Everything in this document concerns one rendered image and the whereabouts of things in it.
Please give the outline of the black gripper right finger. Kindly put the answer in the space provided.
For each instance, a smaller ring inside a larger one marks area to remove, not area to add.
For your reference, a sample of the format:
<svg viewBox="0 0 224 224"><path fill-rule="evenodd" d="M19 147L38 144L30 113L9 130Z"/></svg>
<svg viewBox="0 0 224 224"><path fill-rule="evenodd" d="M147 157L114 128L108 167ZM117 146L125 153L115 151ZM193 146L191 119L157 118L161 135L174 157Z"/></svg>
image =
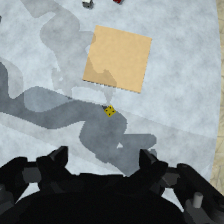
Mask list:
<svg viewBox="0 0 224 224"><path fill-rule="evenodd" d="M187 224L224 224L224 196L190 165L168 165L147 149L140 149L140 169L117 181L114 194L141 199L148 190L162 196L165 188L171 188Z"/></svg>

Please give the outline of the yellow die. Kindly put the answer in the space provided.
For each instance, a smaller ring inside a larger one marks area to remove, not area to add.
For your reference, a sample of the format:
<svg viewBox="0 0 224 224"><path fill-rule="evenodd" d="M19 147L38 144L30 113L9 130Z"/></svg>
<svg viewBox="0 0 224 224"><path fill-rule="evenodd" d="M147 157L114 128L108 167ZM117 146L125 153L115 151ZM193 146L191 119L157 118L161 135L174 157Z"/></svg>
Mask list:
<svg viewBox="0 0 224 224"><path fill-rule="evenodd" d="M104 110L104 112L110 117L110 116L112 116L116 111L115 111L115 109L110 105L110 106L108 106L108 107Z"/></svg>

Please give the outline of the white die with black pips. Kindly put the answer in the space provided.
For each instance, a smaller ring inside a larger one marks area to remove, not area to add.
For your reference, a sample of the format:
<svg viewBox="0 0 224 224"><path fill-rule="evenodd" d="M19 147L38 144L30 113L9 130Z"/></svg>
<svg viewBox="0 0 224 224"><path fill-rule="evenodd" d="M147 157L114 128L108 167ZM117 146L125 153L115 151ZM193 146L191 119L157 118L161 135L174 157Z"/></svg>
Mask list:
<svg viewBox="0 0 224 224"><path fill-rule="evenodd" d="M92 0L82 0L83 7L91 8Z"/></svg>

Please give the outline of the tan square mat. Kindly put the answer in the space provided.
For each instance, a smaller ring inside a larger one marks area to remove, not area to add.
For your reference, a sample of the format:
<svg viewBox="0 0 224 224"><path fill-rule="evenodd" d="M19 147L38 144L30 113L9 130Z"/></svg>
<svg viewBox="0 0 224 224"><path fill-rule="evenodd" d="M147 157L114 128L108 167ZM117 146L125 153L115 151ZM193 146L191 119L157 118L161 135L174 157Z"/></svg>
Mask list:
<svg viewBox="0 0 224 224"><path fill-rule="evenodd" d="M96 25L82 80L141 93L151 41Z"/></svg>

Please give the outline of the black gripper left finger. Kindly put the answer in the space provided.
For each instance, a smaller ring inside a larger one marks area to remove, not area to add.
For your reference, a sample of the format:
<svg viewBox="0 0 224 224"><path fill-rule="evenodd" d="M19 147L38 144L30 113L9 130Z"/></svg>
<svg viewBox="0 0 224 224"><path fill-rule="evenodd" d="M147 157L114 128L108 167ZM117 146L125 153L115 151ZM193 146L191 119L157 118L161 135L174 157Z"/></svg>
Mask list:
<svg viewBox="0 0 224 224"><path fill-rule="evenodd" d="M85 192L84 181L59 161L67 165L68 146L37 157L36 161L28 162L27 157L19 156L0 167L0 215L15 205L29 183L37 183L39 190L51 185L55 193Z"/></svg>

